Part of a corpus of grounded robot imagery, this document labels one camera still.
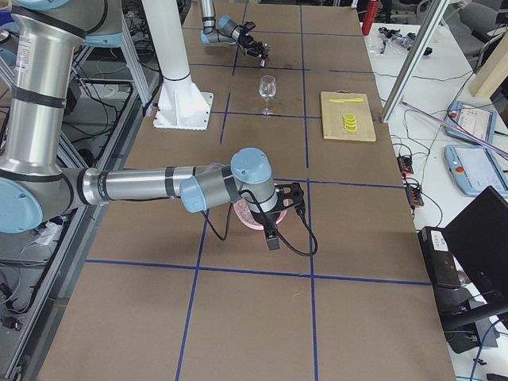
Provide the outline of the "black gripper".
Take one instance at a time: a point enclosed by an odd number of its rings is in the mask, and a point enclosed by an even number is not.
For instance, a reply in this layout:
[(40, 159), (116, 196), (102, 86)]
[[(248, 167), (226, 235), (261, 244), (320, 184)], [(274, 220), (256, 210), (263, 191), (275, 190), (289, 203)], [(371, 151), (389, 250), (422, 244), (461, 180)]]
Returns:
[(262, 54), (268, 54), (270, 46), (262, 41), (255, 41), (249, 33), (240, 32), (237, 44), (244, 55), (262, 58)]
[(268, 227), (268, 223), (277, 225), (287, 213), (285, 207), (285, 201), (281, 198), (271, 198), (266, 202), (252, 201), (252, 217), (263, 227)]

